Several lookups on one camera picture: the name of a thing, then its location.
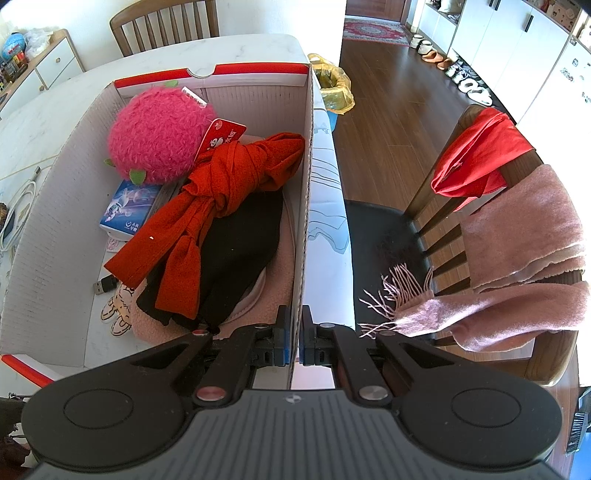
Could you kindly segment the pink knitted garment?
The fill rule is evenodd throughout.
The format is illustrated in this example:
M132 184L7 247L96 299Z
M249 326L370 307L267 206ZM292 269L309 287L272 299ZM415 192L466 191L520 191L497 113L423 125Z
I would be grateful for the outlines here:
M270 324L276 317L277 308L290 302L291 290L294 284L294 254L296 254L296 248L294 247L293 222L290 213L286 210L284 200L281 220L290 223L290 229L280 231L280 241L283 244L277 248L276 255L266 267L263 294L260 295L256 304L242 318L236 321L235 325L228 327L221 334L215 334L216 337L224 338L239 327L249 324ZM144 284L146 279L139 284L137 289Z

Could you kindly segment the black knitted garment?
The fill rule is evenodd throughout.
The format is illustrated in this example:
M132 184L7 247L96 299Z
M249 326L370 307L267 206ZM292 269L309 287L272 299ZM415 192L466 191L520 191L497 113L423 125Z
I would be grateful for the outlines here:
M283 192L254 192L231 215L212 221L201 246L197 316L186 318L155 307L165 270L161 260L132 297L129 322L140 339L159 344L204 328L211 334L236 324L263 294L266 267L280 247Z

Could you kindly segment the red plush hang tag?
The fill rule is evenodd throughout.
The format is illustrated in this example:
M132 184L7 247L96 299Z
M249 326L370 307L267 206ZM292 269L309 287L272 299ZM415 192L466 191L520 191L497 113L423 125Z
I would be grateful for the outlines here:
M200 144L195 153L198 157L205 152L211 151L223 144L238 141L245 134L247 128L245 125L235 121L223 119L221 117L213 117L214 111L209 105L199 97L196 93L189 90L187 87L181 89L185 95L192 98L201 109L205 110L205 119L209 119L207 128L204 134L201 135Z

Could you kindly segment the blue and white box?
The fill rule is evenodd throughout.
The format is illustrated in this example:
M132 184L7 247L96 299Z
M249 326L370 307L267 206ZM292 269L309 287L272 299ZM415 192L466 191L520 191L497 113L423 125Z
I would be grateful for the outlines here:
M111 197L99 227L111 238L130 240L147 220L160 189L159 185L134 185L123 180Z

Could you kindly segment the red cardboard box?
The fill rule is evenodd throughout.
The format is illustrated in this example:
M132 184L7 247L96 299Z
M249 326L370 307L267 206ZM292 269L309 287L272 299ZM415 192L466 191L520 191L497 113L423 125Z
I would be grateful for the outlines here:
M4 287L1 363L24 381L25 393L146 348L132 334L111 334L93 286L107 258L98 222L120 182L106 165L107 136L119 110L155 86L189 88L250 135L312 135L314 79L307 64L224 64L206 76L177 69L106 86L49 169Z

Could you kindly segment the wooden slat-back chair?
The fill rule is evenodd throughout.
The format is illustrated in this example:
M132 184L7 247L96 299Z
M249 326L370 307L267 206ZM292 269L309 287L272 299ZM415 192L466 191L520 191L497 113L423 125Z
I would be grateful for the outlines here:
M109 21L124 57L157 48L219 36L216 2L137 1Z

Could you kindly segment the pink fluffy strawberry plush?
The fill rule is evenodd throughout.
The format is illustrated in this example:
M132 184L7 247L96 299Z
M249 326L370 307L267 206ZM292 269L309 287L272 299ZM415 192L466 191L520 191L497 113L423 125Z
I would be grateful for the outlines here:
M190 173L214 108L184 87L153 87L133 97L107 138L110 164L135 185L162 185Z

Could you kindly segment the red knotted scarf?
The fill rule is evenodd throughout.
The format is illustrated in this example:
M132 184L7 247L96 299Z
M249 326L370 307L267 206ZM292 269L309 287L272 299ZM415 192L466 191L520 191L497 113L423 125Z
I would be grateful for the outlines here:
M254 191L276 191L300 168L304 137L280 133L242 144L232 141L200 154L180 193L153 214L104 268L137 288L159 263L164 273L155 306L197 316L201 246L212 220L228 216Z

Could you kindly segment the row of shoes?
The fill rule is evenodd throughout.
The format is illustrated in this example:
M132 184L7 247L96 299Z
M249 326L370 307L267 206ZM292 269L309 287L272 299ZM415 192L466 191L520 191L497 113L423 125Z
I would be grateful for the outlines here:
M493 93L484 80L464 61L453 60L444 56L430 40L420 34L414 34L410 47L415 49L425 63L432 64L442 71L448 79L473 103L492 107Z

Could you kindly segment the pink fringed scarf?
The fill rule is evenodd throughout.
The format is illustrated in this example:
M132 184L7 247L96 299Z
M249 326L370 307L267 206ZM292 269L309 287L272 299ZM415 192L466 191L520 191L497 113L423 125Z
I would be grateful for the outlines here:
M588 283L551 280L585 266L582 223L551 166L539 166L460 226L469 290L437 296L406 265L396 265L381 291L363 297L363 304L385 319L363 324L363 337L447 332L465 351L503 352L544 332L589 324Z

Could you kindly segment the dark wooden chair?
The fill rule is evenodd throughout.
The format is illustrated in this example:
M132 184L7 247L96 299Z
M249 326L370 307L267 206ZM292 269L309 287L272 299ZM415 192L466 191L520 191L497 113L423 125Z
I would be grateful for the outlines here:
M470 106L462 114L444 151L485 108ZM501 174L507 182L505 188L484 195L465 207L460 206L464 202L462 198L448 198L433 192L431 181L436 164L405 210L355 200L346 202L352 246L353 293L356 296L356 333L363 337L363 324L384 323L384 317L370 310L362 300L367 293L376 295L381 291L384 276L396 265L406 265L416 280L419 283L428 283L437 296L468 291L471 277L461 221L505 190L514 187L543 164L535 150L518 157L501 168ZM551 280L557 284L584 281L583 269L556 275ZM559 381L569 362L567 357L552 356L551 338L556 334L570 335L577 331L544 332L518 349L473 353L493 353L497 356L498 367L542 386L551 386ZM461 348L449 333L437 333ZM437 333L415 338L425 338ZM548 369L540 367L538 359L541 356L551 357Z

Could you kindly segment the white wall cabinets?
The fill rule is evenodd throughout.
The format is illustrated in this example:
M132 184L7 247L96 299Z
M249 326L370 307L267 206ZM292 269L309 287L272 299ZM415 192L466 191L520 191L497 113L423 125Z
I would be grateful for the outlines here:
M418 31L477 77L514 120L538 96L583 13L580 1L426 1Z

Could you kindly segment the white fridge with magnets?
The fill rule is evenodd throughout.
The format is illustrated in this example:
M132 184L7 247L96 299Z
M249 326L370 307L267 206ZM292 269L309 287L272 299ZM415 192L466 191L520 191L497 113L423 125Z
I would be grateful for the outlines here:
M534 145L590 127L590 52L568 42L518 128Z

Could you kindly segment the red cloth on chair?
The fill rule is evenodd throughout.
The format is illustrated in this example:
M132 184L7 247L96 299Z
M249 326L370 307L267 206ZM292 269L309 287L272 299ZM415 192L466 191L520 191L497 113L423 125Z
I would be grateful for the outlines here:
M507 186L501 168L534 150L509 116L487 107L436 162L434 193L462 198L461 207Z

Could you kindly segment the yellow bag trash bin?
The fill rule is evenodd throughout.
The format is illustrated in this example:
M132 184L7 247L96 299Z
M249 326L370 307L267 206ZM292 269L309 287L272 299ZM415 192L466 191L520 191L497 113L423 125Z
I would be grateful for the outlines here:
M345 115L356 105L351 79L341 67L332 64L321 55L311 53L308 59L320 84L322 101L328 112L331 130L335 131L338 117Z

